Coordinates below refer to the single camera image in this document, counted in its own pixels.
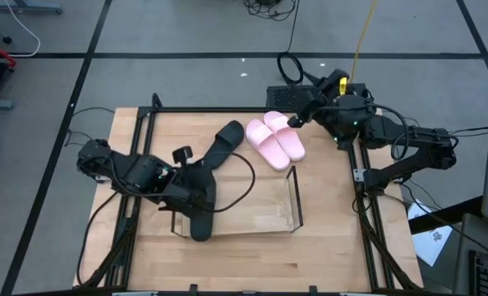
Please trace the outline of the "grey metal stand foot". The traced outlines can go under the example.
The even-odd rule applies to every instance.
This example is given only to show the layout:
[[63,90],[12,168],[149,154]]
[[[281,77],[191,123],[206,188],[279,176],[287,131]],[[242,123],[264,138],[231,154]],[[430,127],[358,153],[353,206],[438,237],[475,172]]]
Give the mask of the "grey metal stand foot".
[[0,0],[0,11],[13,12],[53,12],[63,14],[60,4],[42,0]]

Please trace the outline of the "white paper sheet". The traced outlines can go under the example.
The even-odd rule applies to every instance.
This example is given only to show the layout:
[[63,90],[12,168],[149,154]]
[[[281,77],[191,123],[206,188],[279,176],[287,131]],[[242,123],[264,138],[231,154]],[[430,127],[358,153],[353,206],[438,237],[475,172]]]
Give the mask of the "white paper sheet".
[[[430,209],[419,202],[420,206],[412,203],[407,210],[408,220],[430,213]],[[436,229],[428,230],[423,233],[413,234],[412,241],[416,255],[422,259],[428,266],[433,266],[437,261],[444,245],[447,243],[452,229],[449,226],[443,226]]]

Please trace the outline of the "pink slide sandal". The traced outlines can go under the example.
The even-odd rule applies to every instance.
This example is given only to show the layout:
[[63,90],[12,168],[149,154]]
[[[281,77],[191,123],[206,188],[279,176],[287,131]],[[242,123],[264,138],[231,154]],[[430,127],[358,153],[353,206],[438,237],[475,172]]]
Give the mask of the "pink slide sandal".
[[246,139],[276,171],[283,171],[290,165],[290,159],[278,143],[274,133],[260,120],[252,119],[247,124]]
[[306,150],[297,132],[288,125],[286,115],[278,111],[269,111],[264,114],[263,119],[290,160],[299,161],[306,156]]

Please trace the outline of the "black perforated computer box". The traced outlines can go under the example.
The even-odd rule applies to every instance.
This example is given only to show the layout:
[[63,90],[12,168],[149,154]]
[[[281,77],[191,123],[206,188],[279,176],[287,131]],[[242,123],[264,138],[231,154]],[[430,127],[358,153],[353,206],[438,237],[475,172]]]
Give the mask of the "black perforated computer box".
[[338,106],[340,108],[356,108],[365,104],[362,97],[350,96],[342,99],[329,98],[322,95],[320,90],[315,86],[269,86],[266,90],[266,106],[271,109],[291,109],[295,111],[298,106],[298,93],[302,91],[311,91],[317,95],[326,98],[326,106]]

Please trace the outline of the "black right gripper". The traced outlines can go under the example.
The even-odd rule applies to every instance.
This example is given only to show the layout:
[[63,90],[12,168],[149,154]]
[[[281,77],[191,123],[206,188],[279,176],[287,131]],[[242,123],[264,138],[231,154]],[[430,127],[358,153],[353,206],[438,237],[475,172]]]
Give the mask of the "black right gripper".
[[317,95],[311,91],[302,91],[298,93],[298,106],[295,108],[295,114],[288,119],[288,126],[292,128],[301,128],[313,119],[313,115],[319,108],[328,104],[326,98]]

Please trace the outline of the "grey desk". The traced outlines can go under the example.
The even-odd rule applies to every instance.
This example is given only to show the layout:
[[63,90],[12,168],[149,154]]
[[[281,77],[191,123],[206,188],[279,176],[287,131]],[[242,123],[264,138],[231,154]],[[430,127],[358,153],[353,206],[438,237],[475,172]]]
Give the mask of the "grey desk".
[[[488,248],[488,220],[465,214],[461,232]],[[469,295],[469,252],[475,250],[488,254],[483,247],[464,236],[460,237],[458,259],[454,274],[453,293]]]

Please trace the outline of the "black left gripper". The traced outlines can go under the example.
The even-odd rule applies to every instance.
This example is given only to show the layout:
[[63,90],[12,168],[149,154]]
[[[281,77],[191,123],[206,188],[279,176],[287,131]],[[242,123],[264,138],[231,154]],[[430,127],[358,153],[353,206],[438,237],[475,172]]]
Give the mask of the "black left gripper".
[[175,179],[164,192],[164,207],[170,211],[214,211],[216,182],[210,169],[191,164],[179,169]]

